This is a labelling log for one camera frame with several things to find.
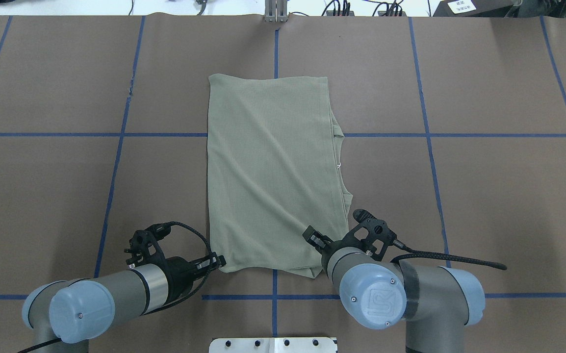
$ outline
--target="green cloth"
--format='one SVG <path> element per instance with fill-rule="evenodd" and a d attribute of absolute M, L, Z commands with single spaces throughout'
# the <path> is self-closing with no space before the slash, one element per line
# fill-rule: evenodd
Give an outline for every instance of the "green cloth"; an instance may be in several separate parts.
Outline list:
<path fill-rule="evenodd" d="M 207 187 L 211 248 L 233 272 L 247 267 L 306 277 L 320 255 L 308 225 L 336 240 L 348 232 L 353 195 L 342 182 L 344 139 L 325 77 L 209 77 Z"/>

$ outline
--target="black plug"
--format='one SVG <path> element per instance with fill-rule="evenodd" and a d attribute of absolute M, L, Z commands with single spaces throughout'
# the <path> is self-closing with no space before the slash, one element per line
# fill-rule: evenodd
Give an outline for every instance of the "black plug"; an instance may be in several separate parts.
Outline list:
<path fill-rule="evenodd" d="M 152 233 L 157 241 L 165 238 L 172 231 L 172 223 L 157 223 L 146 228 L 146 231 Z"/>

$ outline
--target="white mounting bracket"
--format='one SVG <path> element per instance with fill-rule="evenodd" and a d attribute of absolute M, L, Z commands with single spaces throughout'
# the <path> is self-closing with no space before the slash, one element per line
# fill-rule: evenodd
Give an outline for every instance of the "white mounting bracket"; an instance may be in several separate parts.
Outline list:
<path fill-rule="evenodd" d="M 287 22 L 287 0 L 265 0 L 266 22 Z"/>
<path fill-rule="evenodd" d="M 214 339 L 209 353 L 337 353 L 331 337 Z"/>

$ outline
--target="white label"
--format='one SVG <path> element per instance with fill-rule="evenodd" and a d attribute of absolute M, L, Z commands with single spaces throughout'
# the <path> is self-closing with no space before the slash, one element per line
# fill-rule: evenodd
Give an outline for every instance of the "white label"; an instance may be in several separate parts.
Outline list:
<path fill-rule="evenodd" d="M 449 2 L 449 7 L 454 14 L 467 13 L 468 11 L 474 11 L 477 8 L 473 5 L 471 0 L 458 0 L 454 2 Z"/>

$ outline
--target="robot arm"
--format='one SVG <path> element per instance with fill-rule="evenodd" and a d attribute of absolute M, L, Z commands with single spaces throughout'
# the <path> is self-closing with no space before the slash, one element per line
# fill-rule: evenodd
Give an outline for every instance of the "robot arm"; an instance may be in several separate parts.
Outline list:
<path fill-rule="evenodd" d="M 198 235 L 205 242 L 207 256 L 193 261 L 166 259 L 158 242 L 170 233 L 171 226 Z M 27 297 L 22 318 L 36 332 L 35 342 L 62 340 L 41 352 L 86 353 L 89 339 L 140 315 L 179 304 L 200 289 L 211 271 L 226 264 L 200 233 L 178 222 L 137 230 L 129 243 L 125 250 L 131 254 L 126 261 L 128 270 L 94 279 L 52 282 Z M 203 281 L 191 291 L 200 278 Z"/>
<path fill-rule="evenodd" d="M 464 326 L 480 321 L 485 296 L 478 279 L 467 271 L 447 267 L 413 266 L 403 256 L 381 263 L 388 246 L 413 252 L 404 257 L 451 259 L 504 270 L 503 264 L 467 257 L 415 251 L 397 240 L 384 221 L 355 210 L 359 222 L 341 241 L 332 241 L 311 226 L 303 237 L 322 254 L 322 264 L 344 308 L 365 327 L 375 330 L 407 322 L 408 353 L 463 353 Z M 368 236 L 357 239 L 365 228 Z M 381 249 L 373 244 L 379 240 Z"/>

